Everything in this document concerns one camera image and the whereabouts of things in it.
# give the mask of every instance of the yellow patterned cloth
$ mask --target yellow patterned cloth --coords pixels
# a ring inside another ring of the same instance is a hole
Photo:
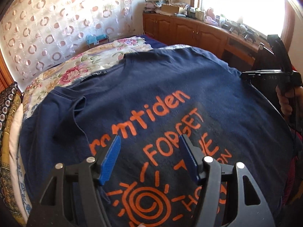
[[[2,185],[1,193],[4,196],[3,200],[5,205],[12,213],[16,221],[21,225],[25,225],[25,221],[22,218],[22,215],[20,213],[20,210],[15,200],[12,181],[11,181],[11,173],[9,168],[9,132],[11,129],[15,112],[20,106],[20,104],[21,104],[20,96],[16,95],[10,107],[9,115],[7,116],[7,120],[5,124],[5,129],[3,131],[2,147],[1,147],[1,163],[0,163],[0,171],[1,171],[0,183]]]

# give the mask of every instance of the floral bedspread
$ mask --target floral bedspread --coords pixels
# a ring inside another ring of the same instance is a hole
[[[26,88],[23,97],[23,119],[29,118],[35,108],[56,86],[66,87],[76,79],[92,72],[108,69],[133,52],[149,51],[152,47],[145,44],[141,37],[131,37],[104,44],[77,55],[70,60],[40,74]]]

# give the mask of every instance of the human hand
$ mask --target human hand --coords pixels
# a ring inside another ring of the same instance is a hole
[[[285,115],[286,118],[288,118],[292,113],[292,107],[289,104],[289,98],[294,97],[294,93],[297,97],[299,106],[300,106],[300,116],[303,117],[303,88],[302,87],[295,87],[294,90],[291,89],[287,93],[285,93],[285,96],[281,94],[281,90],[279,87],[276,87],[276,92],[278,95],[279,103],[281,106],[281,111]]]

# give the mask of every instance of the metal rivet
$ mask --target metal rivet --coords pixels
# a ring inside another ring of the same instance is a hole
[[[210,156],[206,156],[206,157],[204,157],[204,161],[207,163],[212,163],[214,161],[214,159]]]
[[[62,163],[58,163],[57,165],[55,165],[56,169],[61,169],[63,168],[63,164]]]
[[[93,162],[95,162],[95,158],[94,157],[88,157],[86,159],[86,161],[87,161],[87,163],[93,163]]]
[[[237,167],[240,169],[243,169],[245,167],[245,165],[242,162],[237,162]]]

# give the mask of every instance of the blue bedsheet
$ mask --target blue bedsheet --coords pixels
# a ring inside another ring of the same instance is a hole
[[[147,35],[140,35],[139,37],[144,38],[146,41],[146,44],[150,44],[153,49],[159,49],[159,48],[163,48],[163,47],[167,46],[166,44],[163,44],[155,39],[152,39]]]

